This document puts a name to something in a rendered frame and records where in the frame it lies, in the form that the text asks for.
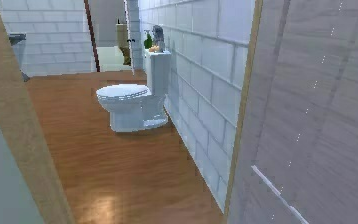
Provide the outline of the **white tiled room door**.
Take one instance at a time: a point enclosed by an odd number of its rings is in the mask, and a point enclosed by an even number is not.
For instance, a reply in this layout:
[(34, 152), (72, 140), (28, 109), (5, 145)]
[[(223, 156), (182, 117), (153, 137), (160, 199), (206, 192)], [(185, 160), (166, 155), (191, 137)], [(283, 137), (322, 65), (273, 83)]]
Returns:
[(143, 69), (140, 18), (138, 0), (124, 0), (128, 39), (136, 42), (128, 42), (131, 56), (131, 67), (133, 75), (136, 76)]

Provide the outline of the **grey statuette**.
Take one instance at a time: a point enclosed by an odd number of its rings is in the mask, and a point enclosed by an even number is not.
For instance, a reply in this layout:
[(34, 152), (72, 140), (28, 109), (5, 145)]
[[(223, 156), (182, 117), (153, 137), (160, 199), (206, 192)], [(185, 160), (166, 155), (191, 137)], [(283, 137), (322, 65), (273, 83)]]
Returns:
[(159, 25), (153, 26), (153, 43), (159, 48), (159, 52), (163, 52), (165, 50), (164, 31)]

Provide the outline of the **grey room door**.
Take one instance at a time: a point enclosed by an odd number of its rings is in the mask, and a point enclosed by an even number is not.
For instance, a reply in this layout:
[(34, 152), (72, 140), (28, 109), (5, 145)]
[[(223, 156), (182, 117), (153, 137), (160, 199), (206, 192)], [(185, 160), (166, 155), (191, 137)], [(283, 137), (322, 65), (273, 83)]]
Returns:
[(226, 224), (358, 224), (358, 0), (262, 0)]

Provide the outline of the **white toilet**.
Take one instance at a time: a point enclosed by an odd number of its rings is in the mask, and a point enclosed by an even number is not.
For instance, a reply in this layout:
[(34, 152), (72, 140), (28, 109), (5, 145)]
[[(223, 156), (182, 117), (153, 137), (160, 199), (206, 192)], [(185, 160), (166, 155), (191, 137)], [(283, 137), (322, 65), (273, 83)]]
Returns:
[(168, 122), (164, 102), (168, 93), (171, 52), (144, 51), (146, 84), (115, 84), (99, 88), (96, 97), (109, 113), (114, 132), (158, 128)]

